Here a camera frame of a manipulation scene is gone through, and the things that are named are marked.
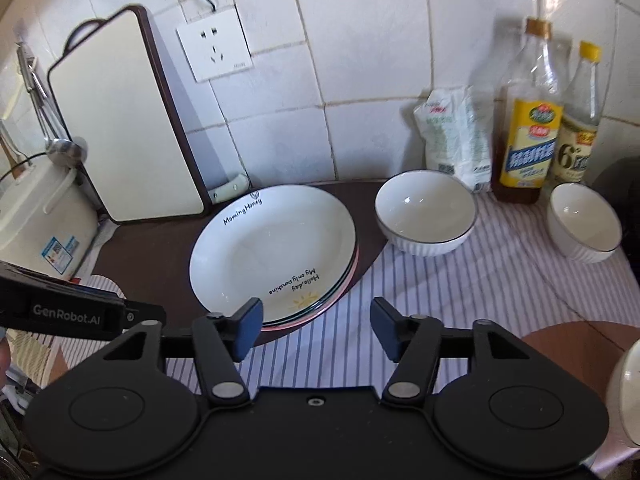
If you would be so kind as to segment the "person's left hand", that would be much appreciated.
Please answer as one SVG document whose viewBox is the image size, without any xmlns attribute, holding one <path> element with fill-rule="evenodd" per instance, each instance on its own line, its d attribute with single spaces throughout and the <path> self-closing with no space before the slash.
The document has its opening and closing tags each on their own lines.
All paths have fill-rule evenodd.
<svg viewBox="0 0 640 480">
<path fill-rule="evenodd" d="M 6 340 L 6 332 L 1 330 L 0 338 L 0 388 L 6 385 L 6 372 L 11 366 L 11 348 Z"/>
</svg>

